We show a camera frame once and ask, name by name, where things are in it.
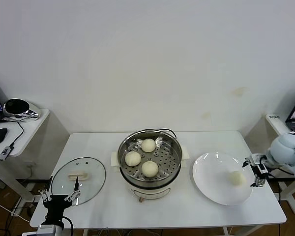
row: white wall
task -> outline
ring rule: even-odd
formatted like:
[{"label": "white wall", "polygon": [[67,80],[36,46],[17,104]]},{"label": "white wall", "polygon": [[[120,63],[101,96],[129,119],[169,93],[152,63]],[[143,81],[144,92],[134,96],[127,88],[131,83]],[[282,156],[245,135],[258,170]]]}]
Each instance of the white wall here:
[{"label": "white wall", "polygon": [[295,0],[0,0],[0,88],[69,133],[246,136],[295,103]]}]

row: perforated steamer tray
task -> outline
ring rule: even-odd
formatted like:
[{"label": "perforated steamer tray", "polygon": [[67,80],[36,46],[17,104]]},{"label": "perforated steamer tray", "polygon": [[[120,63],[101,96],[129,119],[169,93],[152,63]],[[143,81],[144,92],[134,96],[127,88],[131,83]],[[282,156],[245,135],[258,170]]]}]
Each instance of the perforated steamer tray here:
[{"label": "perforated steamer tray", "polygon": [[[153,139],[156,149],[144,152],[141,143],[144,139]],[[136,151],[141,155],[139,165],[129,167],[125,156]],[[142,130],[128,136],[119,146],[118,163],[123,177],[131,184],[141,188],[157,188],[168,184],[178,175],[182,160],[182,149],[179,142],[167,132],[160,130]],[[154,161],[159,170],[155,177],[148,178],[142,174],[141,167],[147,161]]]},{"label": "perforated steamer tray", "polygon": [[[172,148],[172,143],[163,138],[157,138],[155,142],[156,149],[150,153],[144,152],[141,149],[142,140],[130,143],[130,146],[124,152],[121,159],[121,168],[124,174],[140,181],[149,182],[165,179],[176,172],[175,170],[180,166],[181,157]],[[125,162],[125,156],[131,151],[136,151],[141,155],[140,164],[134,167],[127,166]],[[153,178],[145,177],[142,174],[141,167],[147,161],[154,161],[158,166],[158,174]]]}]

